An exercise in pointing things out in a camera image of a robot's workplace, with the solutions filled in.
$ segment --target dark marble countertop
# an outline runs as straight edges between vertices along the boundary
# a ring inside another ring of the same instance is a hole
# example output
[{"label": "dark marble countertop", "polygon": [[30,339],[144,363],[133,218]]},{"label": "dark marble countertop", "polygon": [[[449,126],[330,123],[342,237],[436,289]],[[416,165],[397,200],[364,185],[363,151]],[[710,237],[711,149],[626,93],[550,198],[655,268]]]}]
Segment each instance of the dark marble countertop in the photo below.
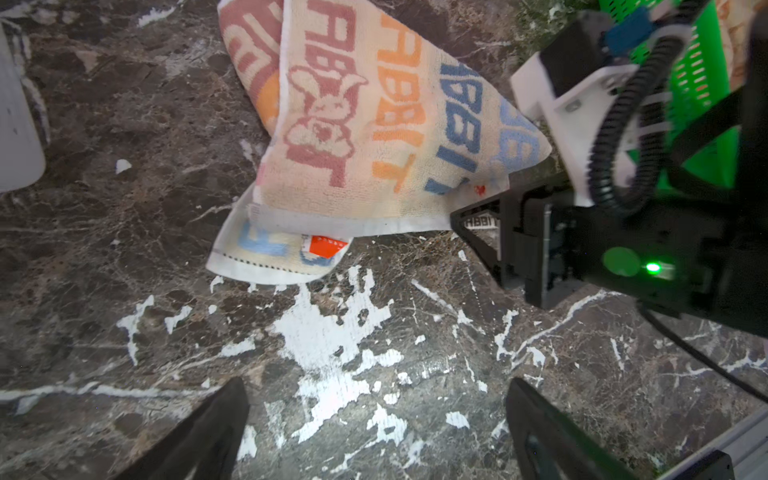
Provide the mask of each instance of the dark marble countertop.
[{"label": "dark marble countertop", "polygon": [[[508,76],[585,7],[375,3],[507,96]],[[0,196],[1,477],[115,475],[231,376],[251,404],[236,478],[517,478],[512,376],[640,478],[759,407],[632,299],[585,287],[537,310],[450,232],[357,239],[306,286],[214,277],[210,246],[269,141],[215,3],[3,5],[48,169]],[[153,10],[163,18],[139,28]],[[759,339],[669,322],[768,389]]]}]

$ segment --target printed towel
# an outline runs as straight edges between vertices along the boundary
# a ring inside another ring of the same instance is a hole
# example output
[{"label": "printed towel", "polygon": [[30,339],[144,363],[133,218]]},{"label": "printed towel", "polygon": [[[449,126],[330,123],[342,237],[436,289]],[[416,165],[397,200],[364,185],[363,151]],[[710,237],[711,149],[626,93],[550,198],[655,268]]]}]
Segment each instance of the printed towel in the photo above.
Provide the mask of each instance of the printed towel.
[{"label": "printed towel", "polygon": [[316,256],[301,234],[445,230],[551,151],[485,79],[366,0],[224,0],[219,15],[272,142],[214,244],[216,273],[322,276],[343,252]]}]

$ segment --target orange label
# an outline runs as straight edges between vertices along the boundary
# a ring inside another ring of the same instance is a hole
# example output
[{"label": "orange label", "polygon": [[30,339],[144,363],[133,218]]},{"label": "orange label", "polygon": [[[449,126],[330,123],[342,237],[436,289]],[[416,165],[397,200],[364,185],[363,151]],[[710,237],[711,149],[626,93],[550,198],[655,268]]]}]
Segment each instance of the orange label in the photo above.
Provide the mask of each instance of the orange label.
[{"label": "orange label", "polygon": [[308,240],[304,242],[304,250],[322,258],[333,257],[347,245],[347,242],[321,237],[320,235],[312,235]]}]

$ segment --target green basket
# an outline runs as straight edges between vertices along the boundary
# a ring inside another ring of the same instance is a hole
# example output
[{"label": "green basket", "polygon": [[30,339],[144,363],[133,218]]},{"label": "green basket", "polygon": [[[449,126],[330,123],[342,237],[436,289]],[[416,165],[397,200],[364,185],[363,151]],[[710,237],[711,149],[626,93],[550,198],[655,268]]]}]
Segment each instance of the green basket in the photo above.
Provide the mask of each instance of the green basket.
[{"label": "green basket", "polygon": [[[616,22],[620,22],[637,7],[644,5],[650,8],[659,1],[600,0],[600,8],[610,13]],[[648,50],[642,44],[635,48],[631,59],[635,63],[642,63],[647,56]],[[667,120],[674,126],[670,140],[730,93],[714,2],[703,10],[694,25],[693,39],[685,57],[672,67],[669,89],[672,102],[667,107]],[[731,188],[736,176],[738,145],[738,131],[732,128],[689,159],[685,168],[712,184]],[[666,175],[661,178],[659,188],[671,188]]]}]

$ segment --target robotic arm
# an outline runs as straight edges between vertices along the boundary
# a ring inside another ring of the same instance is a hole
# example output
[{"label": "robotic arm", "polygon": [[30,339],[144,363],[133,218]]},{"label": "robotic arm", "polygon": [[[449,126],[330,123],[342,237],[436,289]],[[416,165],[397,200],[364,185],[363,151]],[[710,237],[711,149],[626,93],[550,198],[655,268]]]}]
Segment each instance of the robotic arm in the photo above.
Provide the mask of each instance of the robotic arm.
[{"label": "robotic arm", "polygon": [[[626,293],[647,308],[768,337],[768,11],[750,36],[746,84],[667,145],[666,79],[706,2],[684,0],[655,24],[582,12],[512,77],[521,111],[544,119],[567,174],[457,210],[456,233],[503,288],[550,309],[583,283]],[[627,51],[648,36],[639,67]],[[617,38],[629,38],[629,42]],[[740,125],[733,189],[684,168],[719,134]],[[638,148],[634,164],[627,150]],[[666,171],[675,190],[657,192]],[[491,214],[498,252],[464,227]]]}]

